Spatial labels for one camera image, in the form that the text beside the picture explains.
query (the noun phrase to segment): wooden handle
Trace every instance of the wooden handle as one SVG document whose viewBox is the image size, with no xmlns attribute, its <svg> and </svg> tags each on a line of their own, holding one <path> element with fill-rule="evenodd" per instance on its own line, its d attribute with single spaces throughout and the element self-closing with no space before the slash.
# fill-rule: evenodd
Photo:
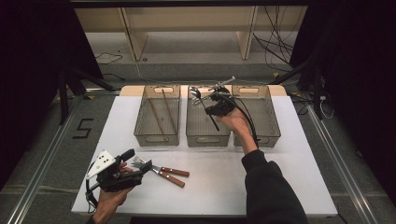
<svg viewBox="0 0 396 224">
<path fill-rule="evenodd" d="M 161 170 L 167 173 L 175 174 L 175 175 L 183 175 L 183 176 L 189 176 L 190 173 L 187 171 L 181 171 L 181 170 L 176 170 L 172 168 L 166 168 L 166 167 L 161 167 Z"/>
<path fill-rule="evenodd" d="M 172 177 L 171 175 L 169 175 L 168 173 L 165 172 L 159 172 L 159 175 L 162 176 L 163 178 L 166 178 L 168 180 L 170 180 L 172 183 L 178 185 L 179 187 L 183 188 L 185 183 L 177 178 Z"/>
</svg>

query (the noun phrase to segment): wire mesh basket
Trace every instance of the wire mesh basket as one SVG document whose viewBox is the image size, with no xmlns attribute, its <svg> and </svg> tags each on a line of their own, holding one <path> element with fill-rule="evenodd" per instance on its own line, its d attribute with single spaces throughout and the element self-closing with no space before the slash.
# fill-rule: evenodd
<svg viewBox="0 0 396 224">
<path fill-rule="evenodd" d="M 211 91 L 210 87 L 196 87 L 202 97 Z M 211 100 L 204 101 L 206 107 L 214 105 Z M 194 96 L 189 92 L 187 105 L 186 135 L 189 147 L 227 147 L 230 139 L 230 130 L 222 123 L 217 122 L 219 131 L 216 129 L 210 117 L 205 112 L 205 106 L 199 101 L 194 103 Z"/>
<path fill-rule="evenodd" d="M 134 136 L 141 147 L 179 144 L 180 86 L 146 86 Z"/>
<path fill-rule="evenodd" d="M 281 134 L 268 86 L 233 86 L 233 96 L 240 99 L 235 102 L 242 109 L 246 111 L 247 108 L 259 139 L 259 147 L 274 147 Z M 233 144 L 241 147 L 237 137 Z"/>
</svg>

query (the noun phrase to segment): aluminum rail on floor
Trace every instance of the aluminum rail on floor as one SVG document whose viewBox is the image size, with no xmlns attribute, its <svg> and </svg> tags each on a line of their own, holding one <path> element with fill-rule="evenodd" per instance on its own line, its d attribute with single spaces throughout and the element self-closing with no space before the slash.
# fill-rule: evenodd
<svg viewBox="0 0 396 224">
<path fill-rule="evenodd" d="M 370 204 L 361 192 L 361 188 L 353 178 L 352 173 L 349 171 L 346 162 L 338 151 L 337 145 L 332 140 L 332 137 L 330 136 L 330 133 L 327 130 L 323 120 L 318 119 L 312 106 L 309 105 L 307 108 L 309 111 L 309 116 L 317 128 L 320 138 L 322 139 L 330 157 L 332 158 L 335 169 L 340 175 L 349 197 L 355 204 L 355 207 L 361 216 L 361 220 L 365 224 L 378 223 L 378 220 L 375 218 Z"/>
<path fill-rule="evenodd" d="M 43 159 L 41 160 L 40 164 L 38 165 L 37 169 L 35 170 L 35 174 L 33 175 L 30 183 L 26 187 L 26 190 L 20 197 L 20 200 L 15 205 L 10 217 L 8 218 L 8 224 L 19 224 L 23 222 L 30 205 L 35 198 L 38 188 L 40 187 L 44 177 L 50 165 L 52 164 L 53 159 L 61 145 L 62 141 L 64 140 L 64 136 L 70 126 L 71 120 L 74 117 L 74 114 L 78 108 L 78 106 L 82 102 L 82 96 L 76 96 L 73 100 L 73 104 L 70 106 L 70 114 L 63 125 L 59 126 L 58 131 L 56 132 L 55 136 L 53 137 L 51 143 L 49 144 L 49 148 L 47 149 Z"/>
</svg>

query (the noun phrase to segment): person's left hand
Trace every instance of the person's left hand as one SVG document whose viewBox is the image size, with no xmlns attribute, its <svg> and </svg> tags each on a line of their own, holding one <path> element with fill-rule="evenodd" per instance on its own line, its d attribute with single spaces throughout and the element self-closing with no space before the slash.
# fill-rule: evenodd
<svg viewBox="0 0 396 224">
<path fill-rule="evenodd" d="M 133 171 L 131 168 L 126 167 L 126 164 L 126 161 L 120 164 L 121 173 L 131 173 Z M 117 208 L 125 202 L 128 192 L 132 189 L 123 189 L 117 192 L 105 192 L 101 189 L 98 207 L 92 217 L 95 223 L 107 223 L 114 216 Z"/>
</svg>

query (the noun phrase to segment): table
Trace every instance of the table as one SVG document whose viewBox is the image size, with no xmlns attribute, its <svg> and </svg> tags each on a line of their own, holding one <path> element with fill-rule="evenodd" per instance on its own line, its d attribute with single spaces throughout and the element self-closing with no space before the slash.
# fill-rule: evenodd
<svg viewBox="0 0 396 224">
<path fill-rule="evenodd" d="M 131 96 L 143 88 L 127 87 L 117 96 L 110 110 L 92 161 L 102 149 L 116 157 L 129 148 L 154 164 L 190 172 L 181 177 L 182 189 L 148 172 L 143 183 L 128 194 L 117 213 L 148 217 L 243 217 L 246 215 L 245 170 L 241 147 L 187 147 L 185 135 L 187 86 L 181 86 L 180 144 L 176 147 L 141 147 L 134 137 L 141 97 Z M 268 161 L 276 161 L 310 217 L 333 217 L 337 211 L 323 181 L 290 98 L 284 90 L 272 87 L 273 104 L 282 136 L 266 151 Z M 86 214 L 85 179 L 72 212 Z"/>
</svg>

